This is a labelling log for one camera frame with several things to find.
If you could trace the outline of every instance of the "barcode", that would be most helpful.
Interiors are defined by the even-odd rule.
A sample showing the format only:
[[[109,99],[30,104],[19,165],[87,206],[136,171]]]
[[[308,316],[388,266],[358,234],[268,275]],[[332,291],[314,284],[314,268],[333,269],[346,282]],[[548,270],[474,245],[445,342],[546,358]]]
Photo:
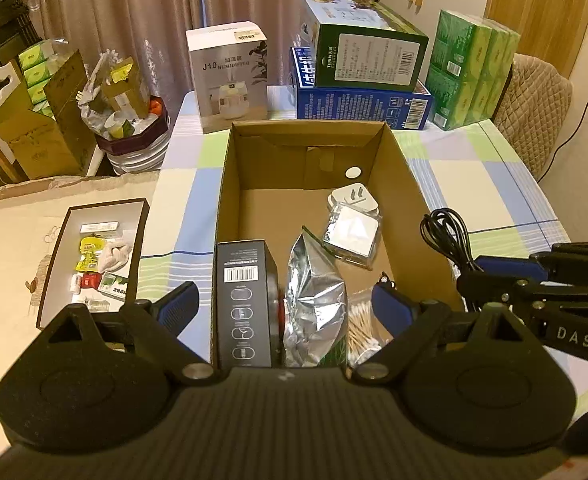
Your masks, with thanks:
[[[398,73],[402,75],[411,76],[411,70],[413,70],[413,59],[415,54],[406,50],[401,55],[401,65],[398,68]]]
[[[258,280],[258,266],[229,267],[225,269],[225,283],[256,282]]]
[[[456,77],[460,75],[460,65],[447,61],[447,71],[454,74]]]
[[[445,124],[447,124],[447,119],[445,119],[440,114],[434,114],[434,122],[440,126],[441,128],[445,128]]]
[[[416,130],[421,127],[421,121],[423,120],[425,110],[427,109],[427,102],[426,99],[414,98],[411,100],[410,111],[405,120],[405,128],[408,130]]]

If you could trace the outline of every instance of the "electrical cord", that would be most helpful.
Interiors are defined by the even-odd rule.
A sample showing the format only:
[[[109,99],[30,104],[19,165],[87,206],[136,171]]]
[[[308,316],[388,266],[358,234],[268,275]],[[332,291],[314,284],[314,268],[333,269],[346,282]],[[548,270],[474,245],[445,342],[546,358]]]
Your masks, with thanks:
[[[458,269],[482,270],[472,256],[469,232],[462,217],[453,209],[434,209],[421,221],[421,236],[433,250],[451,260]]]
[[[580,128],[580,125],[582,124],[582,120],[585,118],[585,114],[587,113],[587,107],[588,107],[588,99],[587,99],[587,104],[585,104],[585,109],[582,111],[582,117],[580,118],[580,121],[578,122],[578,126],[576,126],[576,129],[574,130],[574,132],[569,136],[569,138],[567,140],[565,140],[560,146],[558,146],[558,148],[556,148],[556,150],[554,151],[554,154],[552,155],[552,161],[549,163],[549,165],[547,166],[547,169],[544,170],[544,173],[542,174],[542,177],[539,178],[536,182],[540,183],[540,181],[542,179],[544,179],[544,176],[549,173],[549,170],[552,168],[552,164],[554,163],[554,159],[556,158],[556,153],[558,153],[558,150],[560,150],[565,144],[567,144],[571,139],[574,138],[574,136],[576,135],[576,133],[578,132],[578,129]]]

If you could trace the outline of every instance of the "white plug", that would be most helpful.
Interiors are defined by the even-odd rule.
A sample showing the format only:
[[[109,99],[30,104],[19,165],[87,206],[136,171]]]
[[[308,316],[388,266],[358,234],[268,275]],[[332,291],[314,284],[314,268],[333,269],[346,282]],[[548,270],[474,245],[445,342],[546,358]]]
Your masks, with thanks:
[[[378,202],[376,202],[376,199],[374,199],[372,194],[360,182],[334,189],[331,195],[327,197],[329,209],[333,209],[338,202],[356,206],[363,211],[374,211],[378,213]]]

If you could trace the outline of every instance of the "table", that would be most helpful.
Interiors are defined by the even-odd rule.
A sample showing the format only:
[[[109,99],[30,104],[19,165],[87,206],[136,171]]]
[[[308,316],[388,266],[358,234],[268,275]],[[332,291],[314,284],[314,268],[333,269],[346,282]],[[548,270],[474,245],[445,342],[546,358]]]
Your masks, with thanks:
[[[285,86],[268,88],[269,118],[295,119]],[[527,257],[569,238],[523,162],[491,123],[444,132],[394,130],[431,210],[457,210],[470,231],[475,256]],[[218,189],[229,131],[203,135],[193,92],[185,96],[161,168],[146,225],[138,296],[156,300],[185,280],[199,287],[200,308],[179,339],[205,359],[212,315],[213,250]],[[588,410],[588,363],[551,351]]]

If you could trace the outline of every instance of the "yellow packet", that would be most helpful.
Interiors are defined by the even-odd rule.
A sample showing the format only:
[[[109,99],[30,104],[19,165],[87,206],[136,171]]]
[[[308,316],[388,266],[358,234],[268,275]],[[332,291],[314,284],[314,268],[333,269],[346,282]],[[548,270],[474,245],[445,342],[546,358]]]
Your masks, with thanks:
[[[105,247],[105,240],[96,236],[88,236],[81,240],[81,259],[76,264],[80,272],[98,272],[98,257]]]

